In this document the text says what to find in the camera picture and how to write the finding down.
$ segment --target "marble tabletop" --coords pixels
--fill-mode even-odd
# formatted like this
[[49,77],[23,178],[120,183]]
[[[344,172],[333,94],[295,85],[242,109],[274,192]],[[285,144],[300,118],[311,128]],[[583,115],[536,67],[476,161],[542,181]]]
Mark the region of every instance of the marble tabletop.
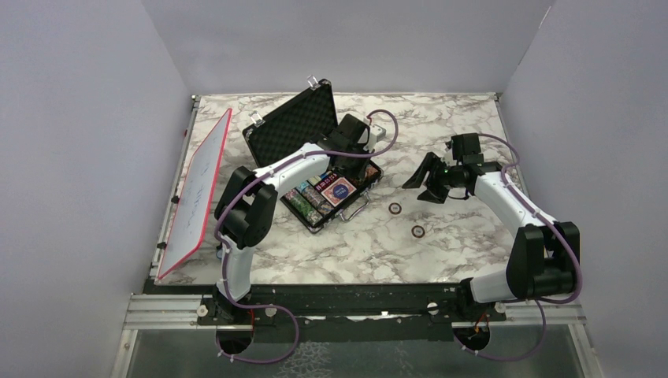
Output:
[[[241,131],[250,125],[250,114],[267,114],[292,98],[293,93],[225,94],[203,96],[191,133],[180,185],[197,146],[217,120],[232,108],[232,121],[218,171],[211,216],[202,247],[157,284],[214,284],[221,276],[216,257],[213,217],[217,200],[232,171],[245,165],[256,168]],[[253,284],[382,284],[459,282],[502,269],[512,238],[496,215],[477,198],[448,200],[443,205],[420,202],[420,190],[403,190],[429,151],[443,156],[444,143],[454,134],[486,132],[505,138],[493,94],[335,94],[339,120],[346,113],[359,119],[374,109],[387,109],[399,120],[399,137],[393,149],[375,157],[384,177],[369,192],[370,205],[349,223],[335,219],[316,235],[311,234],[289,210],[276,205],[274,222],[257,246],[250,280]],[[383,115],[373,123],[392,137],[392,122]],[[486,160],[502,163],[510,152],[501,143],[481,139]],[[351,206],[356,209],[362,199]],[[392,215],[388,206],[403,210]],[[422,226],[421,239],[411,228]]]

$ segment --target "white marble surface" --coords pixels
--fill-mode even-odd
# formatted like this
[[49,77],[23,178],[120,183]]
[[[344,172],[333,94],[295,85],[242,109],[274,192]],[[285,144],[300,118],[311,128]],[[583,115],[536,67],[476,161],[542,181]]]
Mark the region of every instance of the white marble surface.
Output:
[[[213,284],[220,278],[213,209],[235,168],[255,168],[241,131],[251,124],[249,116],[254,110],[267,114],[294,95],[202,97],[182,180],[192,153],[225,110],[232,108],[212,214],[202,248],[158,284]],[[492,94],[336,94],[335,101],[339,119],[346,113],[363,119],[379,108],[397,116],[397,143],[391,151],[373,159],[384,170],[384,178],[371,190],[369,207],[353,221],[343,223],[336,219],[316,235],[279,203],[272,230],[254,256],[252,283],[459,282],[505,265],[512,245],[510,234],[477,198],[434,205],[416,199],[420,190],[401,189],[427,152],[443,155],[444,143],[451,135],[487,132],[505,138]],[[391,138],[392,123],[386,116],[376,116],[373,121],[388,129],[388,138],[378,145],[382,148]],[[481,143],[486,160],[509,161],[510,152],[500,143],[487,139],[481,139]],[[399,215],[389,213],[392,202],[403,207]],[[424,238],[411,235],[414,225],[426,230]]]

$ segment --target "gray floor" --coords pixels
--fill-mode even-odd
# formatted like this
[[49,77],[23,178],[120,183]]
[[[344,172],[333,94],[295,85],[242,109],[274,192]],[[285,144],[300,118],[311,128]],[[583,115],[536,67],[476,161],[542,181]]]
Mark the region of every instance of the gray floor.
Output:
[[[535,345],[540,327],[496,327],[485,348],[489,354],[513,356]],[[455,343],[428,341],[377,343],[302,343],[288,360],[274,365],[230,363],[218,358],[213,331],[141,331],[135,345],[131,377],[459,377],[584,376],[566,325],[548,327],[541,351],[512,363],[485,361]],[[252,358],[282,354],[287,345],[253,344],[243,352]]]

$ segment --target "cable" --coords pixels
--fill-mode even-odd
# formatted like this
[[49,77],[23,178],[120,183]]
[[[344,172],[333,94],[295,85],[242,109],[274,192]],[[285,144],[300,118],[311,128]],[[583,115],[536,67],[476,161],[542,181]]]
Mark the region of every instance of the cable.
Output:
[[564,239],[562,234],[557,230],[557,228],[542,214],[540,214],[540,211],[533,206],[531,206],[526,200],[524,200],[524,197],[522,197],[517,189],[515,189],[514,185],[510,185],[508,179],[506,178],[506,171],[510,168],[513,168],[517,166],[520,162],[520,155],[518,154],[518,151],[513,147],[510,143],[506,142],[505,140],[499,138],[496,135],[491,135],[491,134],[485,134],[483,132],[479,132],[478,135],[484,136],[487,138],[492,138],[494,140],[497,140],[504,145],[506,145],[510,151],[515,155],[515,162],[514,163],[509,163],[504,165],[501,168],[501,180],[503,180],[503,184],[506,185],[506,188],[510,191],[510,193],[529,211],[529,213],[532,213],[535,215],[536,218],[538,218],[540,221],[545,223],[547,228],[552,231],[552,234],[559,240],[559,242],[562,244],[566,252],[568,253],[568,256],[570,257],[570,260],[573,262],[573,266],[575,267],[575,290],[573,291],[573,294],[571,294],[568,298],[566,299],[550,299],[550,298],[543,298],[539,297],[541,301],[547,302],[547,303],[553,303],[557,305],[562,305],[566,303],[571,303],[574,301],[579,295],[580,292],[582,291],[582,270],[580,269],[580,262],[577,260],[575,257],[575,253],[573,252],[573,248],[570,247],[568,242]]
[[455,341],[462,347],[463,350],[475,355],[476,357],[482,357],[486,360],[491,360],[491,361],[501,361],[501,362],[516,362],[520,360],[524,360],[525,358],[530,358],[534,354],[540,350],[540,348],[543,346],[543,343],[545,342],[545,335],[547,334],[547,319],[545,318],[545,310],[543,307],[540,305],[540,303],[536,300],[536,306],[538,306],[538,309],[540,310],[540,316],[543,318],[543,331],[540,333],[540,339],[538,340],[538,343],[528,352],[524,353],[521,356],[516,356],[516,357],[498,357],[498,356],[491,356],[489,354],[486,354],[484,352],[480,352],[479,350],[471,350],[467,348],[462,342],[455,337]]
[[289,309],[287,309],[287,308],[285,308],[285,307],[283,307],[283,306],[278,306],[278,305],[252,305],[252,306],[249,306],[249,305],[242,305],[242,304],[238,303],[237,301],[235,301],[235,300],[232,298],[232,294],[230,293],[229,285],[228,285],[228,281],[227,281],[227,267],[228,267],[229,253],[230,253],[230,251],[232,251],[232,246],[231,246],[230,243],[223,237],[223,235],[222,235],[222,234],[220,233],[220,231],[219,231],[219,230],[221,229],[222,224],[225,222],[225,218],[228,216],[228,214],[230,213],[230,211],[234,208],[234,206],[236,205],[236,203],[237,203],[239,200],[241,200],[241,198],[242,198],[242,197],[243,197],[243,196],[244,196],[244,195],[245,195],[245,194],[246,194],[252,187],[254,187],[254,186],[257,185],[258,183],[262,182],[262,181],[265,180],[266,178],[270,177],[272,174],[278,174],[282,169],[284,169],[285,167],[287,167],[287,166],[289,166],[290,164],[294,163],[295,161],[298,161],[298,160],[307,158],[307,157],[309,157],[309,156],[314,156],[314,155],[342,156],[342,157],[345,157],[345,158],[352,158],[352,157],[353,157],[353,158],[373,158],[373,157],[376,157],[376,156],[378,156],[378,155],[380,155],[380,154],[384,154],[385,152],[387,152],[388,150],[390,150],[390,148],[392,148],[392,146],[394,146],[394,144],[395,144],[395,142],[396,142],[396,140],[397,140],[397,136],[399,136],[399,122],[397,121],[397,119],[396,119],[396,117],[394,116],[394,114],[388,112],[388,111],[385,110],[385,109],[377,109],[377,110],[374,110],[373,112],[367,114],[366,117],[367,117],[369,120],[371,120],[371,116],[372,116],[373,114],[376,114],[376,113],[384,113],[384,114],[387,114],[387,115],[392,119],[392,122],[394,122],[394,124],[395,124],[395,134],[394,134],[394,136],[392,137],[392,141],[390,141],[390,143],[389,143],[383,150],[380,150],[380,151],[377,151],[377,152],[372,152],[372,153],[370,153],[370,154],[350,154],[350,153],[348,153],[348,152],[331,151],[331,150],[327,150],[327,151],[320,150],[320,151],[310,151],[310,152],[305,153],[304,155],[297,155],[297,156],[294,156],[294,157],[292,157],[292,158],[286,160],[284,163],[278,165],[272,172],[267,172],[266,174],[264,174],[264,175],[262,175],[262,176],[259,176],[259,177],[256,178],[255,180],[251,181],[251,182],[250,182],[244,189],[242,189],[242,190],[236,195],[236,197],[234,197],[234,198],[230,201],[230,203],[225,207],[225,211],[223,211],[223,213],[221,214],[221,216],[218,218],[218,222],[216,223],[216,227],[214,228],[213,233],[214,233],[216,239],[217,239],[219,242],[223,243],[224,246],[225,246],[225,248],[226,248],[226,251],[223,253],[223,260],[222,260],[222,264],[221,264],[221,269],[222,269],[222,277],[223,277],[223,288],[224,288],[224,290],[225,290],[225,296],[227,297],[227,300],[228,300],[233,306],[238,307],[238,308],[240,308],[240,309],[278,309],[278,310],[280,310],[280,311],[283,311],[284,313],[286,313],[286,314],[292,319],[292,323],[294,323],[294,325],[295,325],[295,341],[292,343],[292,346],[290,347],[290,350],[288,350],[287,353],[283,354],[283,355],[280,356],[280,357],[272,358],[272,359],[269,359],[269,360],[255,360],[255,359],[252,359],[252,358],[234,357],[234,356],[235,356],[234,354],[228,354],[228,353],[225,353],[225,351],[222,350],[222,348],[220,348],[220,346],[218,345],[218,342],[216,342],[216,345],[217,345],[218,348],[219,348],[218,356],[223,355],[223,356],[225,356],[225,357],[228,357],[228,358],[230,358],[230,361],[237,360],[237,361],[242,361],[242,362],[249,362],[249,363],[251,363],[251,364],[268,365],[268,364],[273,364],[273,363],[275,363],[275,362],[282,361],[282,360],[284,360],[285,358],[290,357],[290,355],[291,355],[292,353],[295,352],[295,349],[297,349],[297,345],[299,344],[299,322],[297,321],[297,318],[295,317],[295,315],[294,315]]

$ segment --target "table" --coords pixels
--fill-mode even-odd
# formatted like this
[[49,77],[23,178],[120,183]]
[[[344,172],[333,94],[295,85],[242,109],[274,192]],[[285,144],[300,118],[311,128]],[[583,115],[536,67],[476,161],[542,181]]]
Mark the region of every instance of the table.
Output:
[[[256,168],[241,131],[252,123],[253,111],[267,114],[294,95],[224,94],[201,98],[179,185],[197,146],[227,108],[232,108],[212,215],[200,250],[157,284],[214,284],[221,277],[221,262],[215,255],[213,209],[235,168]],[[277,204],[272,229],[255,252],[251,283],[454,283],[505,266],[513,241],[484,203],[471,198],[434,205],[419,202],[419,190],[401,188],[426,153],[445,155],[444,143],[451,135],[486,132],[505,138],[494,94],[335,94],[335,103],[339,120],[346,113],[363,119],[379,108],[396,115],[397,143],[391,151],[373,159],[384,170],[384,177],[369,193],[371,203],[367,209],[349,223],[334,220],[316,235],[307,231],[282,203]],[[381,115],[374,117],[373,122],[388,130],[388,138],[378,145],[382,148],[392,137],[392,123]],[[505,163],[511,158],[510,151],[496,141],[481,139],[481,145],[487,160]],[[388,211],[392,202],[402,206],[399,215]],[[412,236],[415,225],[426,230],[423,238]]]

